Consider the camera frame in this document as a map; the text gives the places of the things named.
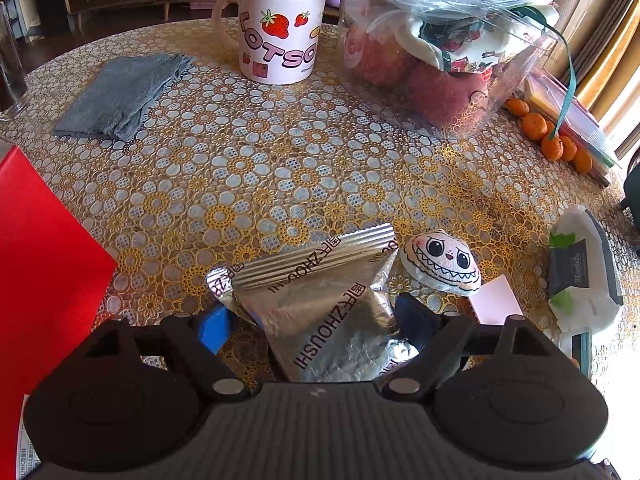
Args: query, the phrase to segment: green ribbon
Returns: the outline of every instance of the green ribbon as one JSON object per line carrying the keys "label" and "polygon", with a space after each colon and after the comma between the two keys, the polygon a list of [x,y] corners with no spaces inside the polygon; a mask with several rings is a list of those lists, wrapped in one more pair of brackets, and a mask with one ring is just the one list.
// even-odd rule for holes
{"label": "green ribbon", "polygon": [[551,25],[549,25],[546,22],[546,18],[544,14],[542,14],[542,12],[537,10],[535,7],[529,7],[529,6],[517,7],[515,9],[511,9],[511,12],[517,14],[520,17],[528,16],[532,20],[535,20],[540,25],[545,27],[545,29],[548,28],[552,32],[556,33],[564,43],[564,46],[566,47],[567,55],[569,56],[569,86],[566,89],[564,102],[562,102],[562,107],[560,108],[558,120],[556,121],[556,127],[554,128],[553,132],[549,135],[549,139],[551,140],[555,136],[556,132],[560,129],[560,126],[562,126],[562,123],[564,122],[564,118],[566,117],[566,114],[569,111],[569,106],[571,106],[571,101],[574,99],[574,95],[575,95],[575,86],[576,86],[575,71],[574,71],[574,64],[571,61],[571,52],[569,51],[569,45],[567,44],[564,36],[562,36],[562,34],[559,31],[555,30]]}

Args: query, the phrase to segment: dark floor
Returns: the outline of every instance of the dark floor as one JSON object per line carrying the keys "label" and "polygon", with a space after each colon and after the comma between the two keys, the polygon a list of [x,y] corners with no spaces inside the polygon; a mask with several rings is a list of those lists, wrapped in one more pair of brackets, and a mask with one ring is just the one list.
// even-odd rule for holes
{"label": "dark floor", "polygon": [[[210,17],[210,10],[191,10],[189,4],[172,4],[169,12],[170,22],[199,20]],[[90,19],[83,23],[82,33],[77,30],[58,36],[34,40],[31,41],[31,43],[18,42],[20,59],[22,60],[22,65],[25,70],[31,72],[47,61],[77,46],[126,30],[148,27],[149,25],[157,25],[158,23],[164,23],[162,6],[95,11]]]}

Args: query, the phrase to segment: round table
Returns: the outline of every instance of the round table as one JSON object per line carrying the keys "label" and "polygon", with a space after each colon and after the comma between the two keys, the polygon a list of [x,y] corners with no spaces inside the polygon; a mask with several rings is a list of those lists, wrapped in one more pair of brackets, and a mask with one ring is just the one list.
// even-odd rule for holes
{"label": "round table", "polygon": [[[228,20],[237,34],[236,20]],[[337,29],[322,26],[312,75],[292,86],[245,79],[210,22],[142,28],[76,48],[34,70],[33,98],[0,134],[18,144],[53,192],[118,261],[100,306],[135,324],[212,301],[216,262],[238,263],[319,238],[391,222],[400,242],[441,227],[471,246],[484,280],[505,274],[526,315],[550,336],[549,227],[574,203],[602,223],[625,307],[616,337],[594,348],[593,381],[607,395],[607,362],[638,341],[636,233],[609,189],[548,162],[498,113],[474,138],[447,144],[393,126],[348,94],[334,72]],[[49,132],[100,66],[117,56],[183,52],[194,66],[153,104],[134,140]],[[392,295],[413,291],[433,310],[468,300],[422,290],[396,266]],[[249,384],[271,378],[266,342],[241,324],[221,352]]]}

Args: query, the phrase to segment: mug handle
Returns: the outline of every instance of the mug handle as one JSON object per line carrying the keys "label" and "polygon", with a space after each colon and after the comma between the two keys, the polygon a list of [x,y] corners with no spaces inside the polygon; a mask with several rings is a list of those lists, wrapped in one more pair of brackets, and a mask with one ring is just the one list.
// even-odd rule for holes
{"label": "mug handle", "polygon": [[222,45],[229,50],[238,50],[238,42],[226,33],[225,26],[222,23],[222,11],[230,4],[237,4],[238,0],[218,0],[211,11],[211,22],[213,30],[220,35]]}

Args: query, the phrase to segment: gray cloth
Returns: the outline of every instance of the gray cloth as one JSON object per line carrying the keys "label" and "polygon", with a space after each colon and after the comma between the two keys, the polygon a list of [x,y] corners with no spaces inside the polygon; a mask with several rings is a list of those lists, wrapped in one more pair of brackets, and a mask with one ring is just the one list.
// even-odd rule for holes
{"label": "gray cloth", "polygon": [[157,54],[108,61],[62,115],[53,134],[131,139],[150,104],[190,67],[192,60],[183,54]]}

